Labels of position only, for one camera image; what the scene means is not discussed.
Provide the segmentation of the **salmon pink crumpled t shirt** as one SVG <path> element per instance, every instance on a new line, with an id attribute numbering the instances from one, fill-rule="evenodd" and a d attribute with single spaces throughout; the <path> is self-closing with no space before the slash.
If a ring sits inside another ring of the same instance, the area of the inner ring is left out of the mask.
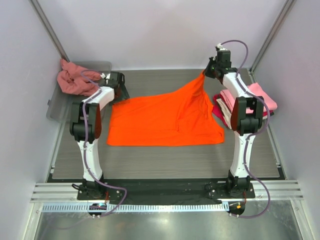
<path id="1" fill-rule="evenodd" d="M 92 82 L 99 81 L 101 73 L 88 70 L 63 58 L 60 60 L 60 65 L 62 70 L 57 75 L 57 83 L 63 93 L 91 96 L 98 90 L 99 87 Z"/>

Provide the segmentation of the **orange t shirt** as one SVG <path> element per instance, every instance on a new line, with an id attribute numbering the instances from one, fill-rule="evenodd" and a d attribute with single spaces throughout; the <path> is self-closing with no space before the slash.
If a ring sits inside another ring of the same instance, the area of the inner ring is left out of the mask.
<path id="1" fill-rule="evenodd" d="M 224 129 L 212 115 L 205 76 L 170 93 L 135 97 L 112 106 L 106 144 L 181 147 L 222 144 Z"/>

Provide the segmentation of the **magenta folded t shirt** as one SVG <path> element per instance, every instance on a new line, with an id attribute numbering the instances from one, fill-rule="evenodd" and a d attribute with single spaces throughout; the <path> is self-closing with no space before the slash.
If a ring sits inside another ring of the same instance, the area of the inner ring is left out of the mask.
<path id="1" fill-rule="evenodd" d="M 270 110 L 270 115 L 272 115 L 274 113 L 274 111 L 278 108 L 277 103 L 270 98 L 267 94 L 263 93 L 262 97 L 268 107 L 268 109 Z M 216 94 L 213 97 L 213 109 L 212 109 L 212 113 L 218 117 L 223 124 L 231 129 L 231 120 L 225 120 L 223 113 L 221 111 L 221 108 L 219 106 L 219 104 L 217 103 L 217 99 L 223 99 L 223 101 L 226 103 L 227 107 L 229 108 L 229 110 L 232 112 L 234 104 L 235 104 L 235 99 L 233 98 L 233 96 L 230 93 L 227 93 L 226 91 L 221 91 L 219 94 Z"/>

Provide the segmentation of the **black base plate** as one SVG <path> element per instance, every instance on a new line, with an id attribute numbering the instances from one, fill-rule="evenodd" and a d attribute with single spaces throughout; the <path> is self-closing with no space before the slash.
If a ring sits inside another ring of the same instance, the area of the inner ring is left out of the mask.
<path id="1" fill-rule="evenodd" d="M 253 199 L 256 197 L 252 182 L 246 186 L 232 185 L 224 178 L 168 178 L 168 179 L 108 179 L 105 187 L 83 180 L 71 186 L 78 191 L 78 200 L 120 201 L 127 191 L 126 204 L 182 203 L 191 200 Z"/>

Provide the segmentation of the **clear grey plastic bin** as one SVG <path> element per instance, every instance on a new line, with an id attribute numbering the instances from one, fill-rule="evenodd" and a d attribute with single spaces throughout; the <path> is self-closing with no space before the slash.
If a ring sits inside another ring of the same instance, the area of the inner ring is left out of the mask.
<path id="1" fill-rule="evenodd" d="M 80 65 L 87 69 L 96 70 L 99 72 L 107 73 L 112 70 L 112 63 L 110 61 L 75 61 L 76 65 Z M 52 97 L 48 101 L 48 110 L 46 117 L 49 120 L 57 122 L 63 122 L 65 119 L 65 113 L 69 106 L 69 101 L 73 99 L 73 95 L 63 93 L 59 84 L 57 83 L 52 94 Z"/>

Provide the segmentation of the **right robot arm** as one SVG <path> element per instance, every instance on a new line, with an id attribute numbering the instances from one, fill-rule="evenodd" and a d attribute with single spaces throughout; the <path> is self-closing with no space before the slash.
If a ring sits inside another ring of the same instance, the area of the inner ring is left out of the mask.
<path id="1" fill-rule="evenodd" d="M 209 78 L 218 79 L 234 98 L 230 126 L 234 132 L 233 161 L 228 171 L 224 191 L 231 198 L 240 198 L 250 190 L 250 160 L 255 134 L 262 127 L 264 106 L 244 84 L 239 71 L 232 67 L 231 51 L 216 48 L 204 71 Z"/>

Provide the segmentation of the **frame post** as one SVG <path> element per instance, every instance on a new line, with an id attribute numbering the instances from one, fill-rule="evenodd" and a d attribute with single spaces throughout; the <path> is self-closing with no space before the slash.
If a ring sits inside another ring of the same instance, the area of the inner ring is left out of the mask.
<path id="1" fill-rule="evenodd" d="M 276 38 L 278 32 L 280 31 L 282 25 L 284 24 L 286 18 L 288 17 L 289 13 L 291 12 L 293 6 L 295 5 L 296 0 L 286 0 L 284 2 L 283 7 L 281 8 L 278 16 L 276 17 L 265 41 L 262 44 L 255 60 L 251 68 L 249 69 L 250 74 L 253 76 L 255 71 L 257 70 L 261 60 L 263 59 L 265 53 L 267 52 L 268 48 L 270 47 L 273 40 Z"/>
<path id="2" fill-rule="evenodd" d="M 52 41 L 54 47 L 56 48 L 57 52 L 59 53 L 60 57 L 66 61 L 70 61 L 65 49 L 63 48 L 58 36 L 56 35 L 49 19 L 47 18 L 41 4 L 38 0 L 29 0 L 32 8 L 34 9 L 36 15 L 38 16 L 41 24 L 43 25 L 46 33 L 48 34 L 50 40 Z"/>

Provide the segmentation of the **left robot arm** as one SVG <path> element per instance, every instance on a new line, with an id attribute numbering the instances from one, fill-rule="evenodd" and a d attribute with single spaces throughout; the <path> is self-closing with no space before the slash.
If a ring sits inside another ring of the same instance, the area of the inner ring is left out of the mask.
<path id="1" fill-rule="evenodd" d="M 97 87 L 97 90 L 84 100 L 72 103 L 69 132 L 77 142 L 82 157 L 83 177 L 78 190 L 100 200 L 107 192 L 98 151 L 102 133 L 101 111 L 107 105 L 127 100 L 130 96 L 123 73 L 111 71 L 105 74 L 94 71 L 103 81 L 103 84 L 99 85 L 86 76 L 90 71 L 90 69 L 83 70 L 80 75 Z"/>

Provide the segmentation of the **right frame post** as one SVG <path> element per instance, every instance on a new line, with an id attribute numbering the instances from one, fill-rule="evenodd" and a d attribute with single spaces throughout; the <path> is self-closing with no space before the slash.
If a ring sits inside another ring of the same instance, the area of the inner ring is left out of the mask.
<path id="1" fill-rule="evenodd" d="M 265 41 L 262 44 L 255 60 L 251 68 L 249 69 L 250 74 L 253 76 L 255 71 L 257 70 L 261 60 L 263 59 L 265 53 L 267 52 L 268 48 L 270 47 L 273 40 L 276 38 L 278 32 L 280 31 L 282 25 L 284 24 L 286 18 L 288 17 L 289 13 L 291 12 L 293 6 L 295 5 L 296 0 L 286 0 L 284 2 L 283 7 L 281 8 L 278 16 L 276 17 Z"/>

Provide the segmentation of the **left frame post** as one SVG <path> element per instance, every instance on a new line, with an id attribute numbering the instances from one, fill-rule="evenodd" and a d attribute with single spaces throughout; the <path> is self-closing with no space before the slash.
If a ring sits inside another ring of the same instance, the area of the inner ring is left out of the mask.
<path id="1" fill-rule="evenodd" d="M 38 16 L 41 24 L 43 25 L 46 33 L 48 34 L 50 40 L 52 41 L 54 47 L 56 48 L 57 52 L 59 53 L 60 57 L 66 61 L 70 61 L 65 49 L 63 48 L 58 36 L 56 35 L 49 19 L 47 18 L 41 4 L 38 0 L 29 0 L 32 8 L 34 9 L 36 15 Z"/>

